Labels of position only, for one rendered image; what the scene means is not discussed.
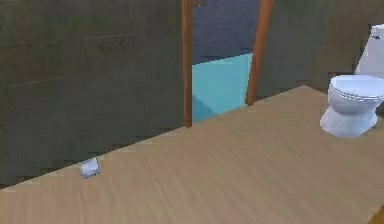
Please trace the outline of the brown wooden furniture corner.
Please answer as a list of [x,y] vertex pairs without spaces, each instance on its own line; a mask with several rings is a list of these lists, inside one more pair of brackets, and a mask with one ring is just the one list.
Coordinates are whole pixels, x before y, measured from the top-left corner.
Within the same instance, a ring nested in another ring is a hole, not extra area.
[[372,215],[368,224],[384,224],[384,205]]

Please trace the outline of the brown wooden door frame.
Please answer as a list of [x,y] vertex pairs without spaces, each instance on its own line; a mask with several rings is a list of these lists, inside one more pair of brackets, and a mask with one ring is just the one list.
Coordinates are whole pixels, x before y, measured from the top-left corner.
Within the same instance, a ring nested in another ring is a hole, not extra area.
[[[192,0],[181,0],[182,14],[182,74],[184,99],[184,126],[192,126]],[[252,106],[255,102],[258,77],[262,68],[268,29],[270,26],[274,0],[261,0],[257,29],[253,45],[253,56],[248,78],[245,104]]]

